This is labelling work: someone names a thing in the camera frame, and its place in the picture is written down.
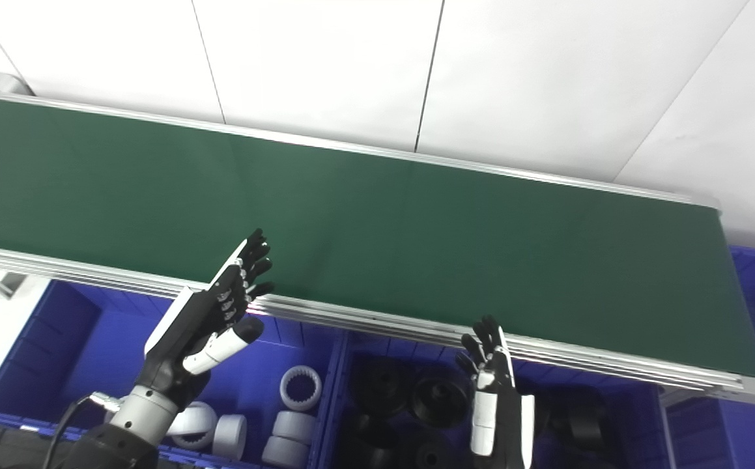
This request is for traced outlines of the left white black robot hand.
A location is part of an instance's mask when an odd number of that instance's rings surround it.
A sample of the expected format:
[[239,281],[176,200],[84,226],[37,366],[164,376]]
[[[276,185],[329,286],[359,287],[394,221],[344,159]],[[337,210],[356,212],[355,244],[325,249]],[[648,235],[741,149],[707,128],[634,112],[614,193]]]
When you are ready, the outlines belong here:
[[213,368],[260,338],[264,322],[247,309],[275,288],[270,281],[256,283],[272,267],[269,252],[262,229],[256,229],[206,288],[183,288],[146,341],[135,386],[184,410],[207,386]]

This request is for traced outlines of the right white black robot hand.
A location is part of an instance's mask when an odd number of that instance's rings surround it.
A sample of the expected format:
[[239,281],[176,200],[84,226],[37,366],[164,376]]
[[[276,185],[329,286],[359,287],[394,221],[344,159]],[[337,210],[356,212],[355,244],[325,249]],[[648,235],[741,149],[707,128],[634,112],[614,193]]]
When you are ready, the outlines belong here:
[[491,315],[463,334],[457,364],[473,383],[470,454],[473,468],[532,468],[536,403],[517,386],[505,333]]

